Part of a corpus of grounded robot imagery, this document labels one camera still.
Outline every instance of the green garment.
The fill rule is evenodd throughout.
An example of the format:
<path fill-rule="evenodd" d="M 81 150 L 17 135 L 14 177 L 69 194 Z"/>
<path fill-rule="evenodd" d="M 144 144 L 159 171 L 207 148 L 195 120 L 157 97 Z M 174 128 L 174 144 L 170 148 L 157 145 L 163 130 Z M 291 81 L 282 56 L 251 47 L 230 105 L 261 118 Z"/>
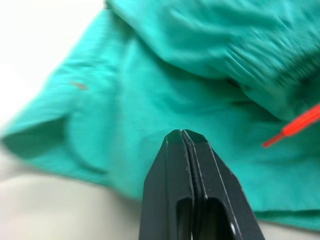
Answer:
<path fill-rule="evenodd" d="M 319 0 L 110 0 L 2 141 L 140 199 L 164 136 L 205 135 L 262 220 L 320 230 Z"/>

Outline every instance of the teal fabric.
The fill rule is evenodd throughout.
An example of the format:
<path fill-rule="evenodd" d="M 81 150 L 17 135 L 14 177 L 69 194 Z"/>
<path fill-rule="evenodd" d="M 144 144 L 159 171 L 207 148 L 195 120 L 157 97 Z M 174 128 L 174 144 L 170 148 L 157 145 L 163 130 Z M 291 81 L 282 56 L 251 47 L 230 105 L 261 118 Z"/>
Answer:
<path fill-rule="evenodd" d="M 256 215 L 320 231 L 318 0 L 110 0 L 2 138 L 26 164 L 141 199 L 164 136 L 201 133 Z"/>

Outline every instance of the white surface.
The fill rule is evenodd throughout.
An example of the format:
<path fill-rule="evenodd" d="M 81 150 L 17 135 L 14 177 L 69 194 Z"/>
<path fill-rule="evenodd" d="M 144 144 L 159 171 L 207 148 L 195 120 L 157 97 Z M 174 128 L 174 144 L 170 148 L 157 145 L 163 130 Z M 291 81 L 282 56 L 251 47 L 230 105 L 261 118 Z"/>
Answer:
<path fill-rule="evenodd" d="M 103 0 L 0 1 L 0 128 L 39 92 L 102 8 Z M 27 169 L 0 149 L 1 240 L 137 240 L 140 209 L 108 189 Z M 267 240 L 320 239 L 261 227 Z"/>

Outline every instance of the clamp jaw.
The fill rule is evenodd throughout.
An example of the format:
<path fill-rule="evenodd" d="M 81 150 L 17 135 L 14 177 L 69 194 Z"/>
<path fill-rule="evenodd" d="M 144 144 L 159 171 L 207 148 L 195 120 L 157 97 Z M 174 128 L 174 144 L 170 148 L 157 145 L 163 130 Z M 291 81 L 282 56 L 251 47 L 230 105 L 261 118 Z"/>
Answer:
<path fill-rule="evenodd" d="M 174 130 L 145 179 L 139 240 L 264 240 L 237 177 L 203 135 Z"/>

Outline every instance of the white background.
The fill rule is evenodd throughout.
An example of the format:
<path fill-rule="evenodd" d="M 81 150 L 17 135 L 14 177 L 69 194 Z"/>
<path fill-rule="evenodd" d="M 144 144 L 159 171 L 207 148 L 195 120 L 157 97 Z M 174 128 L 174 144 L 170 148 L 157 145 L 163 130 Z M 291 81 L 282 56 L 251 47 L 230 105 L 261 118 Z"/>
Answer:
<path fill-rule="evenodd" d="M 40 91 L 102 8 L 103 0 L 0 0 L 0 129 Z M 0 149 L 1 240 L 137 240 L 140 210 L 106 188 L 27 169 Z M 320 239 L 261 228 L 267 240 Z"/>

